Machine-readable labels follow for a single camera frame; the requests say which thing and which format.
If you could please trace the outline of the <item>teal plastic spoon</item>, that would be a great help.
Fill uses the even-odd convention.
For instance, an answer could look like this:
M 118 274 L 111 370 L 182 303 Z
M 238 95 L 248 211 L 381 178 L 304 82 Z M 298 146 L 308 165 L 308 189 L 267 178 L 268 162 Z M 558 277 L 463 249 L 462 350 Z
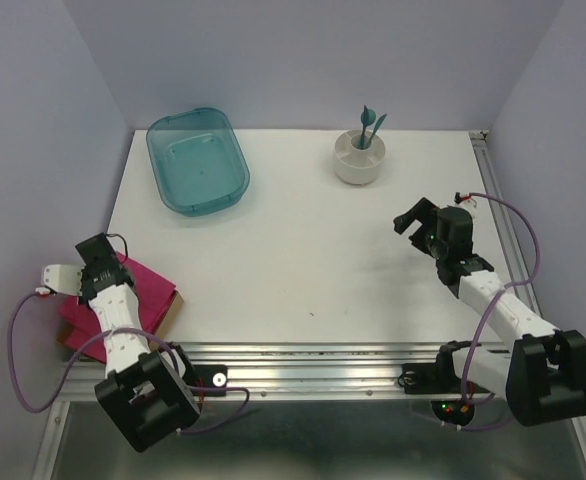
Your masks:
M 362 130 L 359 138 L 358 148 L 360 150 L 364 150 L 367 145 L 367 129 L 373 125 L 376 121 L 376 113 L 374 110 L 368 108 L 367 106 L 363 107 L 363 111 L 360 115 L 360 122 L 362 125 Z

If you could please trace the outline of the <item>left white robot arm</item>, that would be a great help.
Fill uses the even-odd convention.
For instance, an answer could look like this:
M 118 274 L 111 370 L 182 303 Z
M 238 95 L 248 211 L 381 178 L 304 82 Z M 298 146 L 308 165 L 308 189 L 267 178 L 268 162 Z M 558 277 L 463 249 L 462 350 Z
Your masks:
M 84 262 L 79 303 L 96 315 L 106 354 L 105 379 L 95 395 L 130 446 L 143 452 L 199 420 L 190 390 L 196 371 L 181 348 L 149 346 L 135 280 L 107 235 L 94 235 L 76 250 Z

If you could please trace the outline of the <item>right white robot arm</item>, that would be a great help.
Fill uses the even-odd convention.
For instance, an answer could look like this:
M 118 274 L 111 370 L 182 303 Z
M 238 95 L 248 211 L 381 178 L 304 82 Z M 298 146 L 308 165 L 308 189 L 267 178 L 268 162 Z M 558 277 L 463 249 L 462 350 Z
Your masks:
M 408 395 L 458 394 L 456 402 L 433 402 L 445 424 L 468 428 L 479 396 L 500 397 L 522 426 L 586 416 L 586 338 L 561 330 L 526 306 L 503 283 L 494 267 L 475 253 L 473 217 L 467 205 L 475 194 L 457 194 L 453 205 L 438 207 L 420 199 L 394 220 L 403 234 L 418 229 L 411 245 L 430 256 L 437 276 L 453 296 L 480 316 L 507 348 L 504 358 L 482 347 L 479 339 L 442 345 L 432 363 L 406 363 L 398 384 Z

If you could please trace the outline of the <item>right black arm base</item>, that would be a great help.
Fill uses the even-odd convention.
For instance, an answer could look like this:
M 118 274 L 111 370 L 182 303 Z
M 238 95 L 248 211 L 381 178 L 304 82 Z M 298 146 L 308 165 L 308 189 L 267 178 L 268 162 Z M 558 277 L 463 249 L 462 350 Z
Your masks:
M 454 366 L 454 353 L 462 353 L 465 362 L 470 341 L 450 341 L 441 345 L 430 363 L 404 363 L 398 385 L 408 395 L 460 394 L 461 368 Z

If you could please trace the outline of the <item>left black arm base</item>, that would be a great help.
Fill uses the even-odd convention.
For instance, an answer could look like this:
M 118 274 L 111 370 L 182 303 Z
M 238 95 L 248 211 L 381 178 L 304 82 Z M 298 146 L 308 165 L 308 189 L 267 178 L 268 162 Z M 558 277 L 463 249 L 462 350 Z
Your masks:
M 228 383 L 228 367 L 224 364 L 193 363 L 185 350 L 178 344 L 170 342 L 168 346 L 177 360 L 178 374 L 190 386 L 206 389 L 198 392 L 201 400 L 206 397 L 224 397 Z

